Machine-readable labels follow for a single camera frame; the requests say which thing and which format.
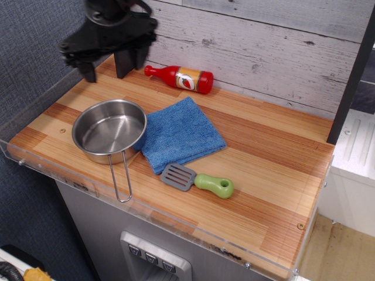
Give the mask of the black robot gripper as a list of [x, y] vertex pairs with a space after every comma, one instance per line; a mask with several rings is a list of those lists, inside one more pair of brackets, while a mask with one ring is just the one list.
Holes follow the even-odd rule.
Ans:
[[59, 44], [59, 51], [88, 83], [95, 83], [94, 62], [120, 50], [135, 50], [135, 69], [143, 68], [149, 47], [156, 39], [157, 25], [157, 20], [147, 13], [133, 11], [114, 25], [100, 25], [87, 19]]

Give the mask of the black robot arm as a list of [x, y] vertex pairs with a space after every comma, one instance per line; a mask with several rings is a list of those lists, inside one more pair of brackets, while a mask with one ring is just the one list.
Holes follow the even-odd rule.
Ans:
[[96, 82], [93, 63], [114, 55], [118, 78], [143, 67], [156, 40], [158, 22], [144, 1], [85, 1], [86, 20], [59, 44], [68, 66], [89, 83]]

